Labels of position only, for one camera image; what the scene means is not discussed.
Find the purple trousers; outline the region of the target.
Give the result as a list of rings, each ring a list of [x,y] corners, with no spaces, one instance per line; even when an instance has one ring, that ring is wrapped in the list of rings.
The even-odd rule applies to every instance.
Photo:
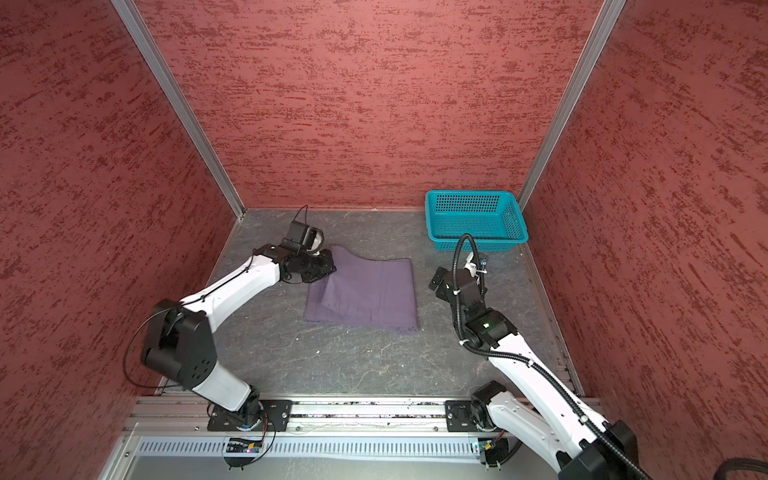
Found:
[[[414,276],[408,259],[370,260],[331,247],[336,271],[309,285],[308,323],[418,331]]]

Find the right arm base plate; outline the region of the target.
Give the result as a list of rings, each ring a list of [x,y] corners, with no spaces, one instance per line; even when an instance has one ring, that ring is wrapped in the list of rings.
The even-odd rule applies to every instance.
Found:
[[[447,400],[444,403],[447,431],[451,433],[478,432],[470,400]]]

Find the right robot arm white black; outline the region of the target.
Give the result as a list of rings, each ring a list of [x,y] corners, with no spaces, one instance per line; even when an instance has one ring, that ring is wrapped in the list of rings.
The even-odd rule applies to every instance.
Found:
[[[510,433],[560,479],[647,478],[632,430],[606,420],[540,361],[512,322],[486,306],[479,276],[440,267],[429,287],[450,305],[460,346],[488,360],[528,401],[521,404],[498,382],[486,384],[472,395],[481,428]]]

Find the teal plastic basket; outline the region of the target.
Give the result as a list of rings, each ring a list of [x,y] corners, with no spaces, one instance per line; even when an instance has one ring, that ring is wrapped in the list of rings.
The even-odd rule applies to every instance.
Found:
[[[463,234],[470,234],[481,252],[506,252],[529,240],[520,206],[506,191],[431,190],[425,214],[438,251],[453,251]]]

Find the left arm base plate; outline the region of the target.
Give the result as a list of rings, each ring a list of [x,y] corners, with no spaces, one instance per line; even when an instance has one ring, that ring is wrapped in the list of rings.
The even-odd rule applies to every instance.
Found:
[[[261,400],[259,412],[255,417],[245,420],[240,414],[225,408],[209,404],[207,409],[209,432],[243,432],[255,434],[272,429],[283,432],[287,428],[293,402],[290,400]]]

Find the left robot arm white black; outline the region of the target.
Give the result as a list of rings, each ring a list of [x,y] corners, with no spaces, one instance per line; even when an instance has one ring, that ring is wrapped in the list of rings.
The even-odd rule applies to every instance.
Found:
[[[143,366],[179,384],[226,413],[240,431],[266,426],[256,388],[218,359],[214,333],[240,307],[280,282],[314,283],[336,271],[332,252],[291,250],[268,244],[237,269],[180,301],[159,302],[146,322]]]

